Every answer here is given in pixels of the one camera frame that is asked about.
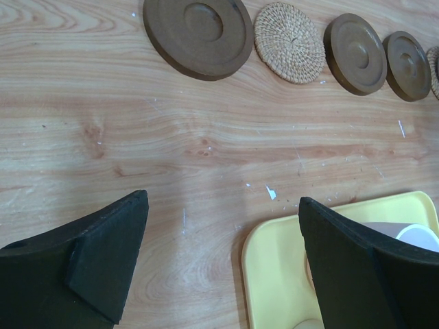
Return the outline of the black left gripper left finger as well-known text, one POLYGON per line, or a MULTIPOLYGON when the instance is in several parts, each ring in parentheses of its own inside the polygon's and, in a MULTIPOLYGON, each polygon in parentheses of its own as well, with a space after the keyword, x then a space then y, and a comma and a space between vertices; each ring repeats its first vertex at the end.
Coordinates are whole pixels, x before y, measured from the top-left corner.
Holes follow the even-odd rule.
POLYGON ((1 249, 2 328, 113 328, 122 318, 149 210, 137 190, 1 249))

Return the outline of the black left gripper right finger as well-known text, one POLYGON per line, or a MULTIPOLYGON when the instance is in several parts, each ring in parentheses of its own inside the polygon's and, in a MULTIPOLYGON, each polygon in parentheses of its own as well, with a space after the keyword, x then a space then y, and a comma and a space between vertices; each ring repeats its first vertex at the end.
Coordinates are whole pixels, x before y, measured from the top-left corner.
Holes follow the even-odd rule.
POLYGON ((310 197, 300 199, 298 216, 325 328, 438 327, 438 253, 310 197))

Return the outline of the purple translucent cup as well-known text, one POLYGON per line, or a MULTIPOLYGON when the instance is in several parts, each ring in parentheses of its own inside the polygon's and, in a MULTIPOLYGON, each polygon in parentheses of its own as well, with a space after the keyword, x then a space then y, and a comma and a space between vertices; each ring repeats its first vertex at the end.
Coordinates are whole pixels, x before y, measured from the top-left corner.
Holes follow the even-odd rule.
POLYGON ((363 225, 404 243, 439 252, 438 236, 427 226, 417 223, 386 222, 363 223, 363 225))

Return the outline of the woven rattan coaster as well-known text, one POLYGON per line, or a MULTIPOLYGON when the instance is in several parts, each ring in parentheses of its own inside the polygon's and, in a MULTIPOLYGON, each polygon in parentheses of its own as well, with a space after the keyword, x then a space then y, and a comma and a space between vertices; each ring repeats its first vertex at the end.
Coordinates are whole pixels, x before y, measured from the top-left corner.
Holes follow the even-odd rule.
POLYGON ((431 90, 436 99, 439 99, 439 83, 438 83, 438 56, 439 46, 432 47, 428 50, 427 60, 431 71, 431 90))
POLYGON ((321 74, 325 50, 312 20, 291 4, 265 5, 254 21, 257 53, 269 69, 293 84, 308 84, 321 74))

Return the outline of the large brown wooden coaster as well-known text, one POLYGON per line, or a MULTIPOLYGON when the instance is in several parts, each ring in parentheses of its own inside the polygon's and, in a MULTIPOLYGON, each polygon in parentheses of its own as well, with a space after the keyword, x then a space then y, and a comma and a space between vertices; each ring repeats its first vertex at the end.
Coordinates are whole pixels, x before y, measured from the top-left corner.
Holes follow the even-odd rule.
POLYGON ((252 52, 253 25, 242 1, 145 1, 143 23, 165 61, 195 79, 229 77, 252 52))

